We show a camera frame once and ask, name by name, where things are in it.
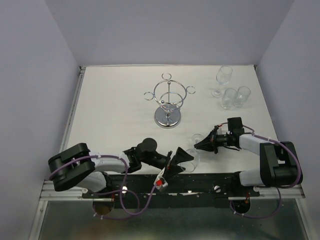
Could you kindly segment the clear wine glass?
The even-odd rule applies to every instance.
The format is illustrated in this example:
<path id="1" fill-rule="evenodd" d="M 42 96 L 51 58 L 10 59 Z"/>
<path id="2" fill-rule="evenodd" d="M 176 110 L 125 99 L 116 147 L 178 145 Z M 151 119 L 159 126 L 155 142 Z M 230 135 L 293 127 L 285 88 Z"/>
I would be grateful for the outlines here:
<path id="1" fill-rule="evenodd" d="M 215 87 L 211 91 L 211 95 L 215 98 L 220 98 L 222 97 L 223 93 L 223 86 L 227 85 L 229 81 L 232 78 L 233 74 L 233 69 L 231 66 L 228 65 L 223 65 L 219 68 L 217 74 L 216 74 L 216 82 L 217 82 L 217 87 Z"/>
<path id="2" fill-rule="evenodd" d="M 202 141 L 204 139 L 204 136 L 201 134 L 194 134 L 191 137 L 191 142 L 192 142 L 192 146 L 194 146 L 195 144 L 199 143 L 200 141 Z M 182 171 L 184 173 L 192 173 L 195 171 L 195 169 L 197 168 L 198 164 L 200 163 L 200 154 L 198 152 L 197 149 L 193 148 L 189 148 L 186 150 L 186 152 L 191 155 L 193 157 L 192 160 L 188 160 L 185 162 L 181 162 L 179 164 L 180 168 L 182 169 Z"/>
<path id="3" fill-rule="evenodd" d="M 236 100 L 237 96 L 238 92 L 235 89 L 227 88 L 221 99 L 220 106 L 225 110 L 229 110 L 234 104 L 234 101 Z"/>
<path id="4" fill-rule="evenodd" d="M 240 86 L 237 90 L 237 97 L 233 105 L 237 108 L 241 108 L 251 95 L 251 90 L 247 86 Z"/>

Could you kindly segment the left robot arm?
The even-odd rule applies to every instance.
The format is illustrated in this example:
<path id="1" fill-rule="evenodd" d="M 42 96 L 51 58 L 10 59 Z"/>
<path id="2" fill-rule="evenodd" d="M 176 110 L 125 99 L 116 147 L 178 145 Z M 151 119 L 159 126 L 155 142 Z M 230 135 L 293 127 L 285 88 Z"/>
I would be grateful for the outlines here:
<path id="1" fill-rule="evenodd" d="M 192 173 L 200 162 L 200 155 L 194 148 L 183 150 L 178 147 L 175 154 L 169 151 L 163 155 L 157 152 L 157 146 L 153 138 L 145 138 L 137 146 L 111 155 L 93 153 L 86 143 L 78 143 L 48 160 L 48 178 L 57 192 L 80 187 L 104 198 L 111 191 L 108 172 L 134 173 L 142 168 L 142 164 L 147 164 L 160 169 L 160 173 L 152 178 L 152 184 L 161 191 L 169 185 L 171 177 L 183 172 Z"/>

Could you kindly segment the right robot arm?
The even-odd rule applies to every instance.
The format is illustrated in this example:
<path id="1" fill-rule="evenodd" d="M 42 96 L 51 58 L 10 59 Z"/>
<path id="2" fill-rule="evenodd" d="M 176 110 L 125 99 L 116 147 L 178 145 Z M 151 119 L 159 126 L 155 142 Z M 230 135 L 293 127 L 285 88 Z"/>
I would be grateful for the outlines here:
<path id="1" fill-rule="evenodd" d="M 241 117 L 228 118 L 225 124 L 226 133 L 218 133 L 223 123 L 215 125 L 205 138 L 196 141 L 194 148 L 215 154 L 219 148 L 246 150 L 259 157 L 259 168 L 236 173 L 236 180 L 230 183 L 234 195 L 241 196 L 253 186 L 285 189 L 302 183 L 303 173 L 292 142 L 257 135 L 243 125 Z"/>

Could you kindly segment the chrome wine glass rack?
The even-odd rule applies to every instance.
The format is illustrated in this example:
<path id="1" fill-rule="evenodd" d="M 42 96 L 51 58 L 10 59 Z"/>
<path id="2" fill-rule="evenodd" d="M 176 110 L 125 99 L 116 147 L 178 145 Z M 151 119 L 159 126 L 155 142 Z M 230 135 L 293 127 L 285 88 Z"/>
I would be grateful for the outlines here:
<path id="1" fill-rule="evenodd" d="M 146 101 L 155 101 L 158 105 L 153 115 L 155 123 L 163 129 L 173 129 L 181 122 L 181 108 L 187 96 L 195 94 L 196 88 L 184 86 L 170 73 L 163 73 L 161 78 L 153 90 L 146 91 L 143 96 Z"/>

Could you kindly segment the clear wine glass front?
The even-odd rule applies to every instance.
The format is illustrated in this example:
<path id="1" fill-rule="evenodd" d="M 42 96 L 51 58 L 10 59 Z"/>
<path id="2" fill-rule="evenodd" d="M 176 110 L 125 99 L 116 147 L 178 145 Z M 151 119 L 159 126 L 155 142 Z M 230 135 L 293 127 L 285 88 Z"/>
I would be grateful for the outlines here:
<path id="1" fill-rule="evenodd" d="M 234 101 L 236 100 L 237 96 L 238 92 L 235 89 L 227 88 L 221 99 L 220 106 L 225 110 L 229 110 L 234 104 Z"/>

